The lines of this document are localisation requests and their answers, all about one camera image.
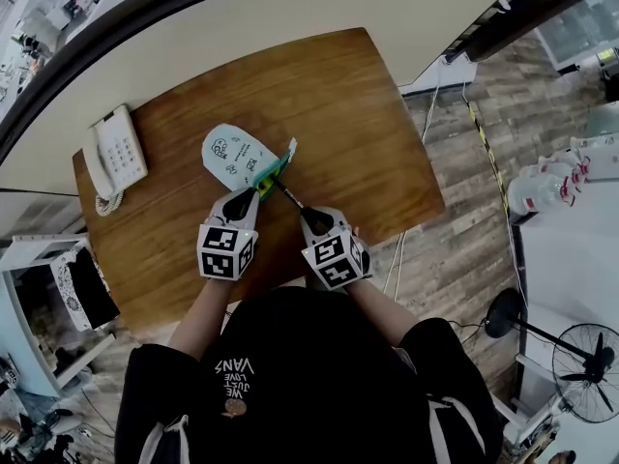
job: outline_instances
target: wooden floor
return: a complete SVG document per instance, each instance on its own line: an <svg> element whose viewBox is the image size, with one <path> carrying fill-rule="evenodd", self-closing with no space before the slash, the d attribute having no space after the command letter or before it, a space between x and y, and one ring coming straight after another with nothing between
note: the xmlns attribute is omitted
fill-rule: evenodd
<svg viewBox="0 0 619 464"><path fill-rule="evenodd" d="M506 183L521 166L535 163L539 155L549 156L568 146L570 136L582 132L589 108L604 102L595 71L559 77L532 35L480 64L475 84L466 88L466 96L484 124ZM428 94L405 100L420 132L430 97ZM442 316L462 324L479 324L495 295L515 285L515 272L496 183L459 90L438 95L426 145L447 210L441 217L407 232L398 302L424 318ZM373 250L373 280L381 288L397 241L395 236ZM387 288L391 297L396 288L398 260L399 252ZM166 338L172 329L170 325L140 340ZM457 328L462 339L475 330L461 332ZM118 334L119 340L97 359L94 381L85 388L112 426L127 358L138 344L122 327ZM465 348L488 386L509 395L514 382L516 333L498 341L478 333ZM80 450L111 462L111 429L83 394L79 392L60 405L82 413L88 424L101 431L93 431L97 443L76 434Z"/></svg>

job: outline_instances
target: black fan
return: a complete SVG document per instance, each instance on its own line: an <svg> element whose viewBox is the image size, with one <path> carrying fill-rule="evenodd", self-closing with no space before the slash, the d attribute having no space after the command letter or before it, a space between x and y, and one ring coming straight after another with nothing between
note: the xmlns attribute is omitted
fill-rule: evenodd
<svg viewBox="0 0 619 464"><path fill-rule="evenodd" d="M515 289L501 292L490 306L486 333L499 338L514 324L554 343L552 373L565 406L586 422L604 422L619 414L619 333L602 325L581 324L558 338L520 320L523 299Z"/></svg>

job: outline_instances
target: telephone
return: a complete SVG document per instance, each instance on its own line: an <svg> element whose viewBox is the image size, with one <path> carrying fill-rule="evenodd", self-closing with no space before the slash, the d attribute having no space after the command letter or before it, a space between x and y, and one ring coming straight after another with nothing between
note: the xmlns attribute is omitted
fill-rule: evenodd
<svg viewBox="0 0 619 464"><path fill-rule="evenodd" d="M98 193L95 208L107 217L120 206L124 190L148 175L127 107L120 105L89 128L82 150Z"/></svg>

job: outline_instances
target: glove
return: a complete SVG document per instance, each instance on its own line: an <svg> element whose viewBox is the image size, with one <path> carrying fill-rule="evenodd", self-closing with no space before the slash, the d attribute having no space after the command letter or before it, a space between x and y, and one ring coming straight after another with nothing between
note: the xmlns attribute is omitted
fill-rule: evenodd
<svg viewBox="0 0 619 464"><path fill-rule="evenodd" d="M369 276L368 246L353 234L341 211L306 207L301 211L301 227L309 246L303 256L327 290Z"/></svg>
<svg viewBox="0 0 619 464"><path fill-rule="evenodd" d="M200 274L238 280L253 259L254 230L260 197L254 188L239 189L218 199L200 225L197 261Z"/></svg>

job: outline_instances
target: wooden table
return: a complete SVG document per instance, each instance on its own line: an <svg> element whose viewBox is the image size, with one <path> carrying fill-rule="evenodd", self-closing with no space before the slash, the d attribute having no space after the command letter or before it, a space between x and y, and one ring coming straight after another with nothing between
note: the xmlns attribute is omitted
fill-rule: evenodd
<svg viewBox="0 0 619 464"><path fill-rule="evenodd" d="M134 332L181 318L204 283L198 225L227 193L202 165L202 141L217 124L244 129L276 155L296 137L284 183L305 204L342 210L369 245L444 209L419 135L364 29L226 64L141 106L133 123L149 175L116 212L97 216L81 152L74 171L91 243ZM308 272L299 214L283 194L261 204L256 230L259 249L235 301Z"/></svg>

